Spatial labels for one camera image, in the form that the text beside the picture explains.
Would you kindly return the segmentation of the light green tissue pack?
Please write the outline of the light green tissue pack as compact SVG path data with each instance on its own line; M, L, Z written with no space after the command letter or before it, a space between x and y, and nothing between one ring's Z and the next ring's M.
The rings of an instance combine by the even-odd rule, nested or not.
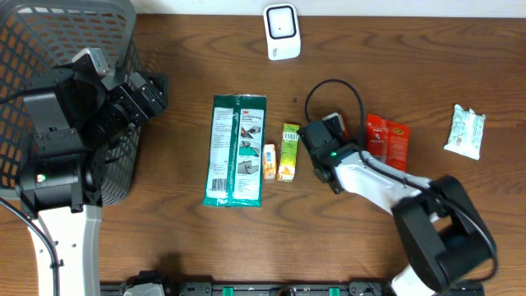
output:
M485 122L485 114L476 114L472 109L464 110L456 104L450 134L444 149L479 160Z

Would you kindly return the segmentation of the orange juice carton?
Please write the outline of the orange juice carton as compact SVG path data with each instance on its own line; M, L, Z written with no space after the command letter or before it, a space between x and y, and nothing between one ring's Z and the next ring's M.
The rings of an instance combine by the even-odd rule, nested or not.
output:
M274 144L264 144L263 149L263 178L275 179L277 172L276 153Z

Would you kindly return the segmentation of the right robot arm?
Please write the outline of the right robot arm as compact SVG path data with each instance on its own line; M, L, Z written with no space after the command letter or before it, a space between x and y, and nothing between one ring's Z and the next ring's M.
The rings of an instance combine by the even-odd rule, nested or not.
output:
M480 287L466 275L498 262L496 243L456 178L416 177L349 141L337 116L298 130L322 183L368 199L392 215L408 266L389 282L393 295L447 295Z

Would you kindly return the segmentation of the green juice carton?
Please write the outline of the green juice carton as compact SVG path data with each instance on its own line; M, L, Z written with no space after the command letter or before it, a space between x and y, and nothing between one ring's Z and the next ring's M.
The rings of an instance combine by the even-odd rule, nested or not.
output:
M294 179L296 173L299 128L300 126L297 124L284 124L277 174L277 180L280 182L292 182Z

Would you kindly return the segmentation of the red snack bag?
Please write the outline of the red snack bag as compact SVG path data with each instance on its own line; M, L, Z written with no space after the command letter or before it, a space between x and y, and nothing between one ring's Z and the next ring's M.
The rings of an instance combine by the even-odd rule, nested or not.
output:
M409 127L374 113L367 116L367 151L380 162L406 171Z

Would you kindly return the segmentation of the green white snack bag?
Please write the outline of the green white snack bag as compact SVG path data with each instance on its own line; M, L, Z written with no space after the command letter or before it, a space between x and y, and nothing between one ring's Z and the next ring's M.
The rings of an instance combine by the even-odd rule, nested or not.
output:
M266 105L265 95L215 95L203 205L261 206Z

